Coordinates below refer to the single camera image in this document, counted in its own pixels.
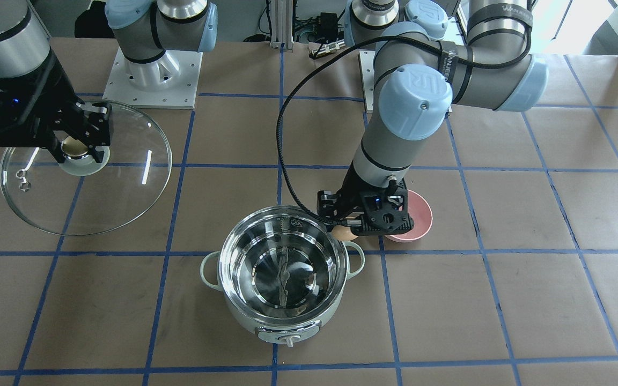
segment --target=pink bowl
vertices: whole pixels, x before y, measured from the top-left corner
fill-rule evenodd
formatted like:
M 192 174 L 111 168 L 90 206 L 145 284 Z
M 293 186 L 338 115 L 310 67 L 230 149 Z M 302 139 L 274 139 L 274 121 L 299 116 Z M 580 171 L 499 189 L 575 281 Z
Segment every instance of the pink bowl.
M 409 192 L 408 210 L 409 215 L 414 219 L 414 229 L 405 234 L 385 235 L 390 240 L 395 242 L 412 242 L 424 237 L 431 226 L 433 225 L 433 212 L 431 205 L 419 195 L 416 191 L 407 190 Z

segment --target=velcro strap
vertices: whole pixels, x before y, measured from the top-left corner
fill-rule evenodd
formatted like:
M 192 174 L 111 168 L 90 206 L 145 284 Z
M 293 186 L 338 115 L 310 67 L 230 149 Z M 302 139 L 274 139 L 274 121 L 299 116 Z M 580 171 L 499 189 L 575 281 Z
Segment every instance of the velcro strap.
M 447 83 L 452 84 L 454 69 L 457 68 L 459 52 L 457 45 L 451 41 L 439 41 L 442 54 L 438 59 L 438 71 L 445 77 Z
M 492 4 L 471 15 L 467 30 L 470 31 L 477 24 L 495 19 L 517 20 L 528 28 L 533 27 L 533 15 L 530 10 L 515 4 Z

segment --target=metal pot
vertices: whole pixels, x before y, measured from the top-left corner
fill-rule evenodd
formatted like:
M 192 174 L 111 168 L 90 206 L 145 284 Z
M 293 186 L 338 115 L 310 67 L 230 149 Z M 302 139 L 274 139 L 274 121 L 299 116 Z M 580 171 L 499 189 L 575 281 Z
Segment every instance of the metal pot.
M 350 272 L 347 247 L 361 257 Z M 204 278 L 218 257 L 218 283 Z M 292 347 L 311 338 L 333 317 L 345 282 L 366 262 L 361 247 L 339 242 L 298 207 L 278 205 L 252 213 L 230 232 L 220 252 L 199 273 L 223 291 L 233 317 L 259 339 Z

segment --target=stainless steel pot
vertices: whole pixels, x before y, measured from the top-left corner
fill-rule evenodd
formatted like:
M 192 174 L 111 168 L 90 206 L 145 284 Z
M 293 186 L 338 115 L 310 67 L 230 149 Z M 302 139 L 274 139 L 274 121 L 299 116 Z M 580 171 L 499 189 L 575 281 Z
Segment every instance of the stainless steel pot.
M 350 272 L 347 247 L 361 257 Z M 204 278 L 207 261 L 218 257 L 218 282 Z M 278 205 L 252 213 L 230 232 L 220 252 L 204 258 L 204 283 L 226 296 L 233 317 L 270 343 L 292 347 L 333 317 L 345 282 L 364 268 L 353 242 L 339 242 L 298 207 Z

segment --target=lid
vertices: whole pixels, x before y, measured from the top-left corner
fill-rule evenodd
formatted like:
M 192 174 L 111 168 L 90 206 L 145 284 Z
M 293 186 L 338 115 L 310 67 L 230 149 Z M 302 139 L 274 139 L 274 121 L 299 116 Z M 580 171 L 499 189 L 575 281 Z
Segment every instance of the lid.
M 72 138 L 60 139 L 63 164 L 38 147 L 6 149 L 0 186 L 22 220 L 52 234 L 101 234 L 140 217 L 161 196 L 172 165 L 164 132 L 133 107 L 103 102 L 112 105 L 113 134 L 101 164 Z
M 342 291 L 344 248 L 299 208 L 265 208 L 226 239 L 221 283 L 233 304 L 256 320 L 303 322 L 320 315 Z

